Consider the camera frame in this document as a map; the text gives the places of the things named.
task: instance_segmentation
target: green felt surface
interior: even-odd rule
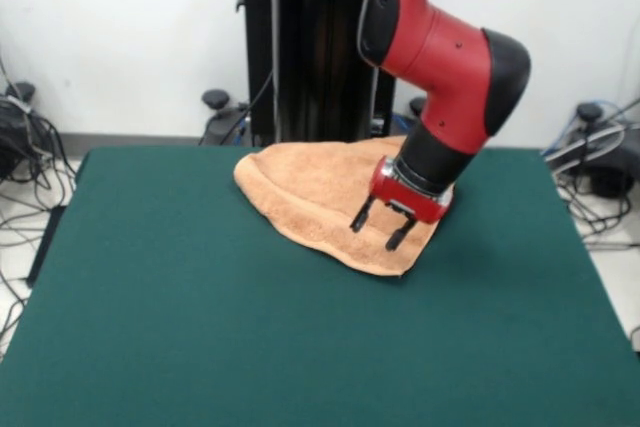
[[[535,152],[483,152],[402,279],[281,237],[244,153],[91,153],[3,427],[640,426],[640,363]]]

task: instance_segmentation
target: floor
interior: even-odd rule
[[[50,175],[50,177],[51,191],[42,191],[39,197],[40,201],[46,205],[53,206],[62,198],[62,188],[53,176]],[[64,182],[63,185],[65,185],[65,196],[68,199],[70,186],[68,182]],[[18,204],[8,198],[33,204],[34,207],[38,205],[38,201],[34,197],[31,185],[13,183],[0,185],[0,218],[11,219],[15,216],[30,214],[29,217],[10,221],[8,224],[2,219],[0,224],[0,269],[15,293],[22,299],[28,299],[30,291],[20,279],[25,278],[31,269],[48,214],[38,213],[33,207]],[[632,192],[632,201],[639,208],[634,210],[620,227],[608,234],[605,240],[619,242],[640,240],[640,188]],[[608,201],[589,199],[588,203],[602,213],[614,213],[617,210],[617,204]],[[618,314],[621,327],[629,336],[640,326],[640,249],[598,252],[591,255]],[[0,286],[0,330],[7,314],[12,310],[9,322],[13,322],[21,313],[21,309],[20,302],[16,302],[6,286]],[[0,340],[0,360],[9,347],[14,330],[15,327]],[[640,332],[634,335],[633,342],[635,350],[640,351]]]

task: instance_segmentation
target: metal frame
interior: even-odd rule
[[[389,134],[395,79],[357,53],[361,1],[244,0],[251,98],[271,69],[277,92],[270,87],[253,109],[257,145],[359,140],[371,136],[373,117]]]

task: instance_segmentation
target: orange towel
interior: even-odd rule
[[[374,275],[402,275],[431,239],[436,226],[418,224],[396,252],[385,244],[405,217],[376,202],[358,234],[349,228],[368,195],[373,170],[395,156],[404,138],[276,144],[243,158],[238,186],[285,237]]]

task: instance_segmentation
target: red robot arm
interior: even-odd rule
[[[379,164],[358,231],[375,199],[407,223],[387,243],[395,250],[417,221],[446,213],[450,187],[518,104],[529,80],[527,50],[478,29],[428,0],[364,0],[358,33],[362,57],[428,92],[421,121],[398,156]]]

